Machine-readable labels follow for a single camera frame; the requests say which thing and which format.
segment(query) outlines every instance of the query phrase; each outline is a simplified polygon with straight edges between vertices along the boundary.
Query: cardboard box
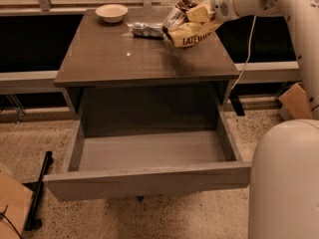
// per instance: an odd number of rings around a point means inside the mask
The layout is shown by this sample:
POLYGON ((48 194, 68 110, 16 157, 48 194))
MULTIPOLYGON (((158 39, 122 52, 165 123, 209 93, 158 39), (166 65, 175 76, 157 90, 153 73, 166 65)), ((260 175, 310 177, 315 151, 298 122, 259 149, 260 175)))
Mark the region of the cardboard box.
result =
POLYGON ((279 114, 284 120, 313 119, 302 84, 294 84, 279 101, 282 103, 279 114))

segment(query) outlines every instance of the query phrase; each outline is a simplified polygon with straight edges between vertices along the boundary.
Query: drawer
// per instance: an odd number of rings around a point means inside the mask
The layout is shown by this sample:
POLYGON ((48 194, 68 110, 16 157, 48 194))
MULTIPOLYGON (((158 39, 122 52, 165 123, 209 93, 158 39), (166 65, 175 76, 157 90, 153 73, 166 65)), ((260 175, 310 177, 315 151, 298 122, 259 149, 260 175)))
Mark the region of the drawer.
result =
POLYGON ((246 187, 214 83, 85 88, 63 171, 46 175, 60 200, 246 187))

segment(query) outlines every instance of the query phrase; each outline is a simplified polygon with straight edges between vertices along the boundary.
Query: floor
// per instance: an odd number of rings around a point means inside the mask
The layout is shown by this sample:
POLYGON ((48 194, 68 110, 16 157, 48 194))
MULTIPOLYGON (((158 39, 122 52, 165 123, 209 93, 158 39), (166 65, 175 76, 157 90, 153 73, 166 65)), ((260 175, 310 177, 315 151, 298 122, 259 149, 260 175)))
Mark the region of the floor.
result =
MULTIPOLYGON (((281 122, 278 109, 226 113, 243 160, 251 160, 262 136, 281 122)), ((13 111, 0 114, 0 170, 20 182, 37 180, 47 150, 49 173, 59 172, 74 122, 65 108, 27 110, 21 123, 13 111)), ((59 202, 45 188, 39 230, 23 238, 60 239, 241 239, 247 238, 249 188, 186 195, 59 202)))

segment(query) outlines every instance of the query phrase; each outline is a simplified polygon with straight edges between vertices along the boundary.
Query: white bowl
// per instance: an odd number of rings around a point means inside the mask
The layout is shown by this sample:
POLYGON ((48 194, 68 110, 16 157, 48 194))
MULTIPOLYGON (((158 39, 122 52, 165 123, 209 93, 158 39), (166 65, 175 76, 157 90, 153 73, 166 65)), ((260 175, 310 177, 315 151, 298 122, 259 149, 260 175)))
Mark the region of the white bowl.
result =
POLYGON ((118 23, 128 13, 128 7, 121 4, 107 4, 99 7, 96 14, 107 23, 118 23))

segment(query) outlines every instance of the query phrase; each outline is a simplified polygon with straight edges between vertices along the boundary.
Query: black metal stand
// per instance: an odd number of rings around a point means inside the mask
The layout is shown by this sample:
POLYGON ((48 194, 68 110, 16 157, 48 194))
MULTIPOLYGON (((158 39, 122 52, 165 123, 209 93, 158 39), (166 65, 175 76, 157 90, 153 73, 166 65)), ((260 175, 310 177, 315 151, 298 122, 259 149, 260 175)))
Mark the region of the black metal stand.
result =
POLYGON ((24 226, 24 230, 26 231, 37 230, 42 226, 41 219, 40 218, 36 219, 35 216, 37 214, 37 210, 39 207, 40 199, 42 196, 42 190, 44 186, 42 180, 44 175, 47 174, 48 172, 49 165, 52 163, 53 163, 52 151, 47 151, 42 164, 42 169, 41 169, 38 181, 23 184, 33 191, 32 203, 30 206, 28 217, 26 219, 25 226, 24 226))

